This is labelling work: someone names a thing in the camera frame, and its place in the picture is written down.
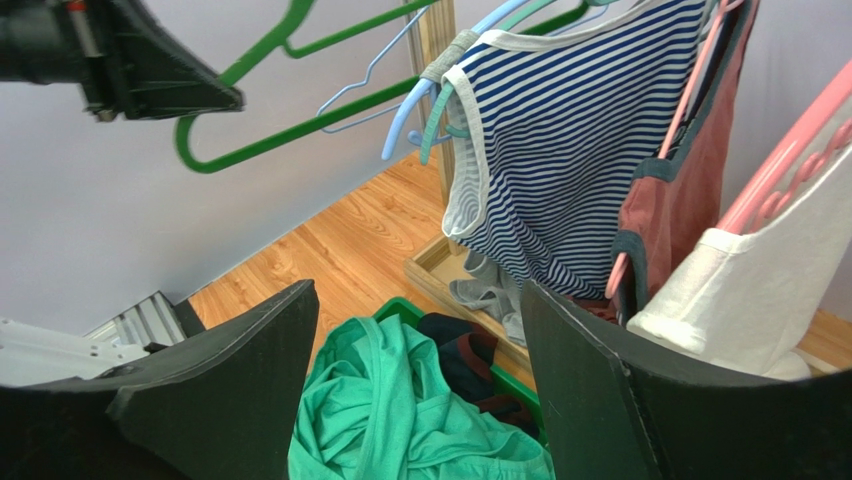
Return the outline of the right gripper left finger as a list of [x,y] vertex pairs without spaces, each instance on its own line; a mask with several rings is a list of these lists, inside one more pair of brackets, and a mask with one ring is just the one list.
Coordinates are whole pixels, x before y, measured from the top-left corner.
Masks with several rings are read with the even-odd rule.
[[88,380],[1,390],[5,479],[284,479],[319,300],[298,281]]

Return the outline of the navy maroon tank top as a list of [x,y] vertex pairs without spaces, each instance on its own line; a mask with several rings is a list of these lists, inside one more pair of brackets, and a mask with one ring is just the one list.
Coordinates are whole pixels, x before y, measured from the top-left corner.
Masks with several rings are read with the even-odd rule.
[[439,313],[424,315],[417,331],[438,347],[440,369],[453,393],[480,412],[539,437],[540,429],[527,405],[495,390],[492,366],[498,339],[494,335],[476,323]]

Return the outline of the light blue plastic hanger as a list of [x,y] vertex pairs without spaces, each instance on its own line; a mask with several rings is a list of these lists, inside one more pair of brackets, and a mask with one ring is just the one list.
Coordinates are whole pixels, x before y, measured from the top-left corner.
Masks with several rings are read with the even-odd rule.
[[[494,27],[500,20],[506,18],[512,12],[516,11],[522,5],[526,4],[527,0],[510,0],[506,1],[497,7],[494,11],[485,16],[472,28],[476,34],[482,34],[486,30]],[[429,79],[420,78],[406,98],[401,102],[397,109],[394,118],[391,121],[390,128],[382,148],[381,159],[388,161],[392,158],[396,143],[405,126],[408,117],[412,111],[418,106],[420,100],[424,96],[428,96],[436,86],[436,82]]]

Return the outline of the grey tank top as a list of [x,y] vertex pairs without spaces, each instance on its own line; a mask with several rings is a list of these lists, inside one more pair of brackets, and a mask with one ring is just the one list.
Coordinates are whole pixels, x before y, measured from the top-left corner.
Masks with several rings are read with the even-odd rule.
[[472,250],[457,270],[465,275],[447,282],[452,301],[489,322],[500,325],[505,339],[526,346],[521,317],[521,289],[515,280],[488,257]]

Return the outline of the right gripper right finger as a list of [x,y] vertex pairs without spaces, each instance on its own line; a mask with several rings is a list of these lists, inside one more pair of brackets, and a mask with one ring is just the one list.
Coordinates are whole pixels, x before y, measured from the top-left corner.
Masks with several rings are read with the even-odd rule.
[[533,281],[522,317],[559,479],[847,479],[851,375],[708,364]]

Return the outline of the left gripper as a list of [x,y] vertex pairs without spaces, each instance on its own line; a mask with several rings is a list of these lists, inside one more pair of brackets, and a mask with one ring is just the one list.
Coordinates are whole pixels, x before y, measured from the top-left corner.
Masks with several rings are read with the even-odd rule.
[[175,40],[143,2],[101,1],[99,19],[107,61],[85,2],[3,1],[1,80],[76,84],[99,122],[115,120],[119,110],[128,120],[162,120],[243,109],[242,92]]

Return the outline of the green tank top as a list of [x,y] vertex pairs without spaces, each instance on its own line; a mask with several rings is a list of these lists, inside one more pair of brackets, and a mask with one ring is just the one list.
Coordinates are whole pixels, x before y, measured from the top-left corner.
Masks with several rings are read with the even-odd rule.
[[292,479],[552,479],[550,453],[453,393],[435,342],[398,316],[332,330],[301,394]]

